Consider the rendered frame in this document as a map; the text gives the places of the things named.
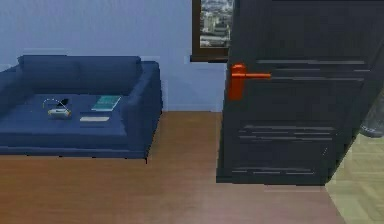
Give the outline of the dark blue sofa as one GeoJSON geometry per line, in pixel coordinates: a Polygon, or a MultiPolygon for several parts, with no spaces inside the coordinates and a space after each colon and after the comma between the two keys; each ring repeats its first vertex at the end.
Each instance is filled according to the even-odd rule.
{"type": "Polygon", "coordinates": [[[148,156],[162,113],[159,64],[138,56],[23,55],[0,72],[0,155],[148,156]],[[92,111],[103,95],[112,111],[92,111]],[[52,119],[47,98],[68,98],[69,119],[52,119]],[[83,116],[110,117],[80,122],[83,116]]]}

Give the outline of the teal book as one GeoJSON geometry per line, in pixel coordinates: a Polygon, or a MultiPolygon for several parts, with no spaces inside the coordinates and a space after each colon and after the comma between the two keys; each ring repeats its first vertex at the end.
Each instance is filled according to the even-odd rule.
{"type": "Polygon", "coordinates": [[[91,108],[92,111],[112,111],[119,103],[121,97],[114,95],[103,95],[101,96],[94,106],[91,108]]]}

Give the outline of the white remote control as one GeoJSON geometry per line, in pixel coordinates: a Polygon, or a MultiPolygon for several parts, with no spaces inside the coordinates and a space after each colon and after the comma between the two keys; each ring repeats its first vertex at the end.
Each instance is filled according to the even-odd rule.
{"type": "Polygon", "coordinates": [[[110,117],[106,116],[83,116],[80,118],[80,122],[107,122],[110,117]]]}

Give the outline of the black room door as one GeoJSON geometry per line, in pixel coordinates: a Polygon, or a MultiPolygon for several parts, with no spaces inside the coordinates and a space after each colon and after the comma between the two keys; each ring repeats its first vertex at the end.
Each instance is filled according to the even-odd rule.
{"type": "Polygon", "coordinates": [[[217,182],[325,185],[383,88],[384,0],[234,0],[217,182]]]}

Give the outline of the white and yellow small object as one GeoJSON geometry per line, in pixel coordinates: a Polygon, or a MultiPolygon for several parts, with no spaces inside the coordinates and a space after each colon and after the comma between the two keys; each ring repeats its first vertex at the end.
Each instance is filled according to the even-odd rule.
{"type": "Polygon", "coordinates": [[[42,107],[45,107],[45,103],[48,101],[54,101],[56,106],[47,111],[47,114],[52,119],[69,119],[71,117],[71,110],[67,108],[69,102],[68,98],[57,100],[54,98],[47,98],[43,101],[42,107]]]}

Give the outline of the grey round object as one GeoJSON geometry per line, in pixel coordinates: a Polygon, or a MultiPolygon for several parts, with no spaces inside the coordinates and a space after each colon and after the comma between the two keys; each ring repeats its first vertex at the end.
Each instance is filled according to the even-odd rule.
{"type": "Polygon", "coordinates": [[[384,137],[384,89],[362,123],[360,133],[370,138],[384,137]]]}

